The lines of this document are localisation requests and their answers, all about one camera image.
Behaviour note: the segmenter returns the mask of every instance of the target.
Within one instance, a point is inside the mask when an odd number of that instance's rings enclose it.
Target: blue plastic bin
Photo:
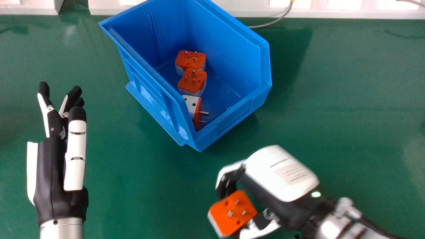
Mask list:
[[[117,44],[126,89],[179,145],[203,151],[265,101],[269,44],[209,0],[149,0],[99,23]],[[207,56],[207,123],[195,131],[177,92],[179,50]]]

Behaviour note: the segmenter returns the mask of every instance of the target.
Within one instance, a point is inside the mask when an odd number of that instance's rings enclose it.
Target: metal prong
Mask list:
[[[204,115],[204,116],[208,116],[208,115],[210,115],[210,113],[209,112],[206,112],[206,111],[200,111],[199,112],[200,114],[202,114],[202,115]]]

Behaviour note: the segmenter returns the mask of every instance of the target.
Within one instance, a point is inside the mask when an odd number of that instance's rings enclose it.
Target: robotic arm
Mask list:
[[[46,138],[27,144],[27,194],[37,210],[40,239],[82,239],[88,207],[83,186],[86,114],[82,91],[75,86],[57,112],[49,86],[39,85],[38,102]]]
[[[267,206],[263,212],[237,190],[239,180]],[[278,145],[222,168],[215,189],[220,201],[208,218],[221,238],[254,239],[283,227],[304,239],[402,239],[365,218],[350,199],[326,197],[316,175]]]

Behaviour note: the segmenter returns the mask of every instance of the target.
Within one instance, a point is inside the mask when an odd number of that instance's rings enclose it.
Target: green indicator light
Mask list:
[[[319,191],[312,192],[312,197],[320,197],[321,195]]]

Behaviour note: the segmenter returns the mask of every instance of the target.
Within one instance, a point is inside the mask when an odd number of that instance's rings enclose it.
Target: green table surface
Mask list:
[[[285,19],[270,43],[265,104],[199,153],[180,147],[125,90],[114,43],[84,4],[0,16],[0,238],[37,238],[26,142],[44,138],[38,83],[88,114],[86,239],[216,239],[207,219],[225,165],[279,144],[388,231],[425,238],[425,22]],[[253,24],[266,19],[242,19]],[[279,230],[266,238],[289,239]]]

